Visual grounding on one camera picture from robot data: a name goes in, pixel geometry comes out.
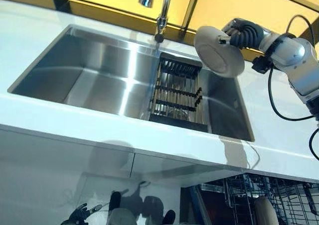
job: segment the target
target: dishwasher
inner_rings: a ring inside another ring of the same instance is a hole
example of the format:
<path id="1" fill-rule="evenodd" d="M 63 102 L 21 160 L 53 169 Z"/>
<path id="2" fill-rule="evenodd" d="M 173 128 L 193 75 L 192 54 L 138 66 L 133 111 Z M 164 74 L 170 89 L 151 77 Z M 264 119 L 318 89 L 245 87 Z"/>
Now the dishwasher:
<path id="1" fill-rule="evenodd" d="M 198 224 L 260 225 L 256 201 L 267 198 L 278 222 L 319 225 L 319 184 L 240 174 L 187 188 Z"/>

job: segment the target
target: black cable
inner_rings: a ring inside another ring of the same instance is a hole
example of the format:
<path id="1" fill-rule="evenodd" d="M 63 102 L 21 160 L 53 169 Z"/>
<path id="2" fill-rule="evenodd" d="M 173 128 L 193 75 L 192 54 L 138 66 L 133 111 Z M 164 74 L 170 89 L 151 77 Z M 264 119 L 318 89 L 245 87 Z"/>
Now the black cable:
<path id="1" fill-rule="evenodd" d="M 309 28 L 309 30 L 310 30 L 311 38 L 312 38 L 312 46 L 315 47 L 316 41 L 315 41 L 315 33 L 314 33 L 313 26 L 311 25 L 311 23 L 309 22 L 309 20 L 308 20 L 305 16 L 303 16 L 303 15 L 301 15 L 301 14 L 297 14 L 297 15 L 293 16 L 292 19 L 290 19 L 289 24 L 288 24 L 287 29 L 286 29 L 286 33 L 289 32 L 290 26 L 291 26 L 292 22 L 294 21 L 294 19 L 295 19 L 296 17 L 302 18 L 302 19 L 308 24 L 308 28 Z"/>
<path id="2" fill-rule="evenodd" d="M 309 139 L 309 149 L 310 149 L 311 153 L 313 154 L 313 156 L 314 156 L 317 160 L 319 160 L 319 157 L 316 155 L 316 153 L 315 153 L 314 150 L 313 150 L 313 139 L 314 139 L 315 134 L 318 133 L 318 131 L 319 131 L 319 129 L 316 129 L 316 130 L 313 132 L 313 134 L 310 136 L 310 139 Z"/>
<path id="3" fill-rule="evenodd" d="M 274 99 L 273 99 L 273 94 L 272 94 L 272 91 L 271 91 L 271 78 L 272 78 L 272 75 L 273 75 L 273 70 L 274 70 L 274 65 L 271 66 L 270 68 L 270 72 L 269 72 L 269 77 L 268 77 L 268 95 L 269 95 L 269 100 L 270 100 L 270 104 L 271 104 L 271 107 L 273 108 L 274 112 L 282 119 L 285 119 L 285 120 L 290 120 L 290 121 L 300 121 L 300 120 L 305 120 L 305 119 L 311 119 L 314 117 L 314 115 L 311 115 L 311 116 L 307 116 L 307 117 L 303 117 L 303 118 L 288 118 L 288 117 L 285 117 L 283 116 L 282 114 L 280 114 L 278 112 L 278 110 L 276 109 L 276 106 L 274 104 Z"/>

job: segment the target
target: robotic arm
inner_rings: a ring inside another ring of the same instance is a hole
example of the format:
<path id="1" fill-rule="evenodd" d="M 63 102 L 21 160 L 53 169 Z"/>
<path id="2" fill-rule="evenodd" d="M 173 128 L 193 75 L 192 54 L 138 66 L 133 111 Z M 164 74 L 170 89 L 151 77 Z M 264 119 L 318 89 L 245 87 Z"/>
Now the robotic arm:
<path id="1" fill-rule="evenodd" d="M 197 31 L 195 48 L 202 61 L 208 61 L 205 58 L 203 60 L 206 53 L 201 50 L 203 48 L 201 30 L 203 31 L 204 28 L 207 30 L 207 27 L 204 26 Z M 213 47 L 219 56 L 226 47 L 229 47 L 229 49 L 232 47 L 251 48 L 263 52 L 264 57 L 255 58 L 253 61 L 253 69 L 264 74 L 275 66 L 285 72 L 291 88 L 319 121 L 319 63 L 316 51 L 310 42 L 302 38 L 296 38 L 289 33 L 282 35 L 274 33 L 240 18 L 231 20 L 220 31 L 220 35 L 215 33 L 214 37 L 217 37 L 219 45 L 207 40 L 205 43 Z"/>

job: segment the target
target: dishwasher rack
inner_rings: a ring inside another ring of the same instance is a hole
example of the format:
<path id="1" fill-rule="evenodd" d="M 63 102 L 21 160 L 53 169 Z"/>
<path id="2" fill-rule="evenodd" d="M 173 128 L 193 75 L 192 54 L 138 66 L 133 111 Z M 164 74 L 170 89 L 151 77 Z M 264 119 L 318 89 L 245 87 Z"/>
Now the dishwasher rack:
<path id="1" fill-rule="evenodd" d="M 256 225 L 254 202 L 267 197 L 279 225 L 319 225 L 319 184 L 254 174 L 202 184 L 201 190 L 224 193 L 235 225 Z"/>

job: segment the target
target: white countertop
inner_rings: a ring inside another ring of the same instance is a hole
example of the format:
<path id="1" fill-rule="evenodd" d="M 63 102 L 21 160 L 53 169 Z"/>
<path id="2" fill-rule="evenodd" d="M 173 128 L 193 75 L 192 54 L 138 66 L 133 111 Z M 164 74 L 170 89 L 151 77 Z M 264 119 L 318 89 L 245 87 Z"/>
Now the white countertop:
<path id="1" fill-rule="evenodd" d="M 38 134 L 49 133 L 56 139 L 98 144 L 99 147 L 113 144 L 125 150 L 125 145 L 130 145 L 130 150 L 133 148 L 137 153 L 160 153 L 162 156 L 205 165 L 241 167 L 242 161 L 247 157 L 248 171 L 253 168 L 256 173 L 261 174 L 281 174 L 286 178 L 319 181 L 319 162 L 308 147 L 309 137 L 316 129 L 316 121 L 310 119 L 290 122 L 277 117 L 269 103 L 268 75 L 252 70 L 251 63 L 246 63 L 245 71 L 238 81 L 255 142 L 9 94 L 7 89 L 12 83 L 69 24 L 143 43 L 154 43 L 152 35 L 0 0 L 0 128 L 16 127 L 36 131 Z M 168 40 L 161 47 L 196 55 L 193 47 Z M 309 115 L 307 107 L 290 89 L 283 73 L 274 72 L 272 85 L 275 104 L 282 114 L 291 117 Z M 317 144 L 318 140 L 315 138 L 315 152 L 319 153 Z"/>

